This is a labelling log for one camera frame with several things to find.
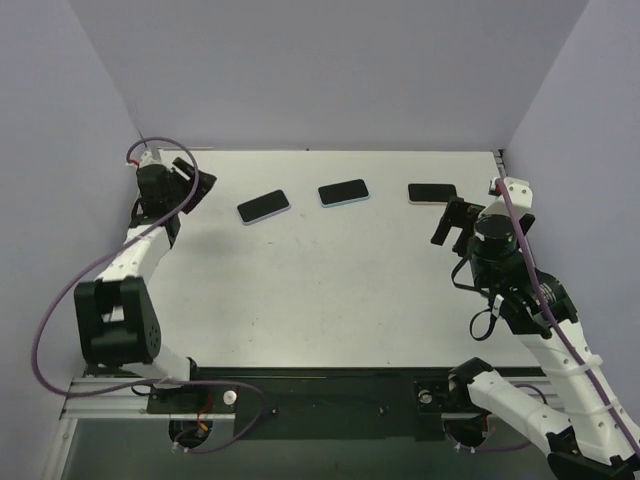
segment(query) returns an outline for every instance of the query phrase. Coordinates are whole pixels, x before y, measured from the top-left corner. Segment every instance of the black smartphone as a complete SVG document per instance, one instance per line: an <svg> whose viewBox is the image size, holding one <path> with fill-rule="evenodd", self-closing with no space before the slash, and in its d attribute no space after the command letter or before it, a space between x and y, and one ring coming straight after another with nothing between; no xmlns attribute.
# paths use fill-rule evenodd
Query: black smartphone
<svg viewBox="0 0 640 480"><path fill-rule="evenodd" d="M410 183L409 203L448 203L451 197L457 197L456 186L450 183Z"/></svg>
<svg viewBox="0 0 640 480"><path fill-rule="evenodd" d="M318 188L320 203L323 207L335 207L347 203L366 200L369 198L369 190L364 180L351 180L350 182L334 183Z"/></svg>
<svg viewBox="0 0 640 480"><path fill-rule="evenodd" d="M265 218L272 217L280 212L289 210L291 205L282 190L267 193L253 200L238 205L238 213L242 223L251 225Z"/></svg>

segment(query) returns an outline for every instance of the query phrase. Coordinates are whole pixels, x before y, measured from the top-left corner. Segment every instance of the white table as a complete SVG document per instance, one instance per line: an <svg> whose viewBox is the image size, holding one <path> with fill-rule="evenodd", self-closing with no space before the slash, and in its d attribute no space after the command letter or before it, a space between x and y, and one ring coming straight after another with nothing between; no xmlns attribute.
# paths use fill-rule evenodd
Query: white table
<svg viewBox="0 0 640 480"><path fill-rule="evenodd" d="M444 207L407 202L416 182L453 183L488 204L491 153L195 155L218 182L182 216L149 285L163 341L177 353L200 366L452 367L474 356L537 365L504 322L485 342L470 338L469 320L486 304L451 284L458 230L444 247L431 245ZM320 206L317 187L356 178L369 200ZM276 189L291 210L242 225L236 206ZM461 279L470 281L468 270Z"/></svg>

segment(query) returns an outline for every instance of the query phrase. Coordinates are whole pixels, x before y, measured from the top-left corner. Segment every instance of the purple cable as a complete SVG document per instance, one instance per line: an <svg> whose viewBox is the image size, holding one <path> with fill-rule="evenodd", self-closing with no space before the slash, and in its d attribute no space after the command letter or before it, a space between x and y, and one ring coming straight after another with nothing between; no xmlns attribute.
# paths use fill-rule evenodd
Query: purple cable
<svg viewBox="0 0 640 480"><path fill-rule="evenodd" d="M129 150L127 151L127 156L126 156L127 161L129 160L129 158L131 158L131 154L132 154L133 150L135 150L135 148L137 146L142 145L143 143L152 142L152 141L170 143L170 144L175 145L176 147L184 150L184 152L187 154L187 156L189 157L189 159L193 163L193 168L195 170L193 186L191 187L191 190L189 191L189 194L182 201L182 203L180 203L180 205L178 205L176 208L174 208L171 212L167 213L164 217L160 218L157 222L155 222L153 225L151 225L149 228L147 228L140 235L138 235L137 237L129 240L124 245L122 245L117 250L115 250L114 252L108 253L107 255L103 255L102 257L98 258L97 260L92 262L90 265L88 265L84 269L82 269L82 271L80 271L78 274L76 274L76 276L73 277L69 281L69 283L67 283L64 287L62 287L62 290L60 290L60 293L58 293L58 295L56 295L56 297L53 299L51 304L47 307L47 310L45 311L45 313L44 313L44 315L42 317L42 320L40 320L40 325L38 325L38 329L36 330L36 334L35 334L35 337L33 339L33 345L31 346L31 370L33 371L33 374L35 375L36 380L38 380L40 385L42 385L44 388L49 390L51 393L55 393L56 395L62 395L62 396L67 397L67 398L91 397L93 395L100 395L102 393L115 392L117 390L122 390L124 388L135 387L137 385L149 385L150 383L158 383L160 381L160 379L137 380L135 382L123 383L121 385L116 385L116 386L108 387L108 388L102 388L100 390L94 390L94 391L91 391L91 392L70 393L70 392L67 392L66 390L58 388L58 387L52 385L51 383L49 383L49 381L46 378L44 378L44 375L42 374L42 371L40 369L40 365L38 364L38 347L40 346L40 341L42 340L42 334L44 333L44 329L47 326L47 323L49 322L49 319L51 318L51 315L53 314L55 309L58 307L58 305L60 304L60 302L62 301L64 296L67 293L69 293L69 291L74 287L74 285L76 283L78 283L80 280L82 280L82 278L87 273L92 271L94 268L98 267L99 265L102 265L105 262L110 261L113 257L115 257L116 255L119 255L124 250L129 248L131 245L134 245L137 242L139 242L142 239L142 237L144 237L145 235L148 235L149 233L151 233L151 231L153 231L158 226L162 225L164 222L169 220L171 217L173 217L174 215L177 215L180 211L182 211L182 209L187 205L187 203L189 203L189 201L191 201L191 199L195 195L196 189L198 188L198 182L200 180L200 174L198 172L198 163L196 162L196 159L193 156L193 154L191 153L191 151L187 147L182 145L181 143L176 142L175 140L171 140L170 138L165 138L165 137L142 138L142 139L138 140L137 142L135 142L133 145L131 145L131 147L129 147Z"/></svg>
<svg viewBox="0 0 640 480"><path fill-rule="evenodd" d="M522 227L520 227L518 214L516 213L515 207L513 206L513 202L511 201L511 197L509 196L509 189L505 185L504 180L502 178L498 178L496 180L496 184L500 187L500 191L502 192L502 197L504 198L505 206L507 207L507 211L509 212L509 218L511 219L511 223L516 232L516 238L518 239L518 243L520 244L520 248L522 249L522 257L524 258L524 262L527 266L529 279L533 284L533 290L536 293L536 297L538 299L538 302L540 303L540 306L542 307L542 312L544 313L544 316L547 319L547 321L551 324L553 329L558 334L558 338L560 339L560 341L564 344L567 350L569 350L569 353L571 354L573 359L576 361L576 363L580 366L583 366L585 365L585 361L580 356L580 354L575 349L575 347L571 345L571 342L569 341L565 333L562 331L562 328L560 328L560 325L558 324L558 321L556 320L556 318L553 316L553 312L551 312L551 309L549 308L549 304L547 303L544 293L542 292L542 287L540 286L540 282L538 281L538 276L536 275L536 270L535 270L536 267L535 267L535 262L533 260L533 255L531 254L531 250L529 249L529 243L527 242L527 238L525 237L522 231ZM616 409L611 407L611 399L607 395L607 392L605 392L604 387L596 377L595 373L593 373L591 369L588 369L588 370L585 370L585 374L593 384L593 388L596 390L596 392L598 392L598 396L600 397L604 405L609 407L608 408L609 414L613 417L613 420L616 422L616 424L620 428L620 431L622 431L622 434L627 439L627 442L629 442L629 445L635 452L636 456L640 458L640 445L638 445L638 442L633 438L633 435L631 434L627 426L622 421L622 418L620 417Z"/></svg>
<svg viewBox="0 0 640 480"><path fill-rule="evenodd" d="M238 433L236 433L230 440L217 445L215 447L211 447L211 448L207 448L207 449L203 449L203 450L195 450L195 449L188 449L186 453L194 453L194 454L206 454L206 453L214 453L214 452L218 452L220 450L222 450L223 448L227 448L230 445L233 445L234 443L236 443L238 440L240 440L240 438L242 438L249 430L251 430L254 425L258 422L258 420L260 419L260 417L262 416L263 412L266 409L267 406L267 397L265 396L264 392L262 390L260 390L258 387L254 387L253 385L249 385L248 383L244 383L244 382L236 382L236 381L226 381L226 380L193 380L193 381L189 381L189 382L173 382L176 383L177 385L211 385L211 386L216 386L216 385L222 385L222 386L235 386L235 387L240 387L240 388L246 388L248 390L251 390L255 393L257 393L258 395L260 395L260 398L262 399L262 408L260 410L258 410L258 413L256 413L256 415L251 419L251 421L249 423L247 423L247 425L240 430ZM185 430L183 432L180 432L178 435L176 435L176 437L173 439L174 442L179 442L179 440L186 435L189 432L193 432L193 431L197 431L198 428L191 428L189 430Z"/></svg>
<svg viewBox="0 0 640 480"><path fill-rule="evenodd" d="M536 387L534 385L531 385L530 383L518 383L518 384L514 385L514 387L516 387L516 388L529 388L529 389L533 390L534 392L536 392L538 395L540 395L540 398L542 399L542 403L544 403L545 405L549 404L547 402L547 397L542 392L542 390L540 390L538 387ZM462 445L460 442L458 442L453 437L453 435L451 435L449 430L447 430L447 436L451 440L456 442L458 445L460 445L460 448L462 448L463 450L466 450L468 452L473 450L474 453L509 453L509 452L517 452L518 450L523 450L523 449L533 445L530 441L527 440L526 442L519 443L517 445L509 445L509 446L506 446L506 447L484 447L484 448L478 447L478 448L472 449L471 447L468 447L466 445Z"/></svg>

